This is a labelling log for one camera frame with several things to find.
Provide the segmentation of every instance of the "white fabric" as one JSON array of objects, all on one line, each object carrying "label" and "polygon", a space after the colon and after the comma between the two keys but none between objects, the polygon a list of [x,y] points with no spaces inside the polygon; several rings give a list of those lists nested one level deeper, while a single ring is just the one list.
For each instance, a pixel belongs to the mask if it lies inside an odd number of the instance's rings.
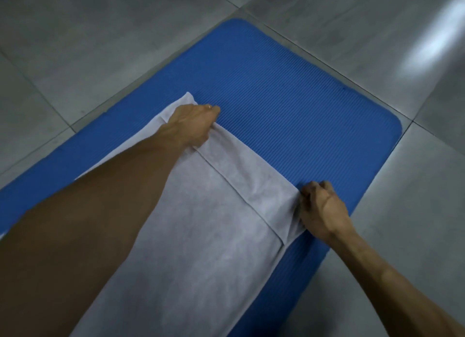
[{"label": "white fabric", "polygon": [[[102,159],[154,134],[190,93]],[[256,298],[302,233],[297,189],[215,124],[186,150],[129,257],[72,336],[221,336]]]}]

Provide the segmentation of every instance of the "forearm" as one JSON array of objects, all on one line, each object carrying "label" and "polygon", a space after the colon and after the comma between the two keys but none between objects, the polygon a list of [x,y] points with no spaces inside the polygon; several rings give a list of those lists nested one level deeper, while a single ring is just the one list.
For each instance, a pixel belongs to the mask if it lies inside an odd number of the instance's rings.
[{"label": "forearm", "polygon": [[72,331],[127,257],[183,149],[162,128],[25,214],[0,241],[6,335]]},{"label": "forearm", "polygon": [[390,336],[461,336],[463,327],[387,264],[355,232],[331,243]]}]

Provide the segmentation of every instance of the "tile floor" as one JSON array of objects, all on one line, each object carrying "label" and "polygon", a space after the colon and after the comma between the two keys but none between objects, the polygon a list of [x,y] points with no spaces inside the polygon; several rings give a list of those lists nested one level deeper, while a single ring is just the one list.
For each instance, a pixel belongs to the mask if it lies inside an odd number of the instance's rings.
[{"label": "tile floor", "polygon": [[[232,16],[400,118],[353,220],[465,324],[465,0],[0,0],[0,187]],[[385,334],[334,253],[282,329],[312,334]]]}]

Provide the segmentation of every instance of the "person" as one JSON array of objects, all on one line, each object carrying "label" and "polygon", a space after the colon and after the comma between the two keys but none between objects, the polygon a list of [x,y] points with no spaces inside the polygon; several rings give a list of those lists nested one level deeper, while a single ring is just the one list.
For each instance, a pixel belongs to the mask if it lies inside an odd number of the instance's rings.
[{"label": "person", "polygon": [[[3,336],[72,332],[128,256],[181,153],[207,140],[219,112],[178,107],[153,136],[26,212],[0,240]],[[390,336],[465,336],[357,234],[329,182],[311,182],[301,193],[301,221],[351,270]]]}]

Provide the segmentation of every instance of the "yoga mat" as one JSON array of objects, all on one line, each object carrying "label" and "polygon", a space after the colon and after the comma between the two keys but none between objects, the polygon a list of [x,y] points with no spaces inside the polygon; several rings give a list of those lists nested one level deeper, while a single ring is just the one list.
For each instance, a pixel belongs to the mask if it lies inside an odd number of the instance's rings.
[{"label": "yoga mat", "polygon": [[[350,213],[402,132],[388,110],[232,19],[3,188],[0,233],[186,92],[220,105],[218,124],[292,184],[330,180]],[[230,336],[276,334],[327,251],[301,235]]]}]

